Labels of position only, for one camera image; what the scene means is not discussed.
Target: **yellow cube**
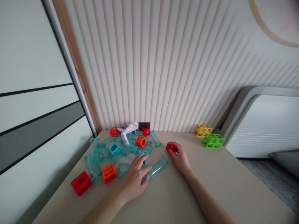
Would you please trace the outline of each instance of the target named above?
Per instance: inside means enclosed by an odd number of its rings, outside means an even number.
[[[198,124],[194,134],[197,137],[204,137],[206,134],[211,133],[213,128],[207,124]]]

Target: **green cube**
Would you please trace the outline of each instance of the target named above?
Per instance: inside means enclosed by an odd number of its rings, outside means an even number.
[[[219,134],[206,134],[202,140],[202,144],[205,148],[220,148],[224,141],[225,138]]]

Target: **red toy piece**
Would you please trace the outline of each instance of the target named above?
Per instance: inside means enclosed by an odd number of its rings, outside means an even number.
[[[177,147],[173,144],[171,144],[172,142],[168,142],[167,146],[166,146],[166,150],[169,152],[169,150],[171,149],[173,152],[177,152]]]
[[[136,138],[135,142],[136,142],[137,146],[141,147],[141,148],[143,148],[146,144],[145,137],[143,137],[143,136],[138,136],[138,138]]]
[[[149,128],[143,128],[142,133],[143,133],[144,136],[148,136],[148,135],[150,135],[150,129]]]
[[[110,129],[110,135],[116,136],[117,134],[118,134],[118,129],[116,127]]]
[[[108,164],[102,168],[102,176],[105,184],[108,184],[111,180],[116,178],[116,173],[113,163]]]
[[[71,185],[77,195],[81,196],[83,192],[86,191],[86,189],[91,185],[90,177],[85,171],[83,171],[71,182]]]

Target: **hand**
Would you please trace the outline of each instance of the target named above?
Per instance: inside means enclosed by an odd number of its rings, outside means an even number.
[[[149,157],[149,155],[144,156],[144,152],[140,156],[136,155],[122,182],[115,189],[121,194],[125,204],[141,195],[149,184],[149,175],[147,175],[144,182],[141,183],[143,176],[152,168],[150,166],[141,169],[147,157]]]
[[[187,155],[179,143],[172,142],[171,144],[173,144],[177,147],[178,153],[176,154],[172,150],[169,150],[169,153],[170,153],[171,157],[173,158],[174,163],[177,166],[177,168],[181,171],[181,173],[184,176],[186,176],[186,174],[192,170],[191,166],[189,164]]]

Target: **gray stripe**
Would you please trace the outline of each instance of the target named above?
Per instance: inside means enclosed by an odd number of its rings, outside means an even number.
[[[0,136],[0,171],[84,115],[80,102]]]

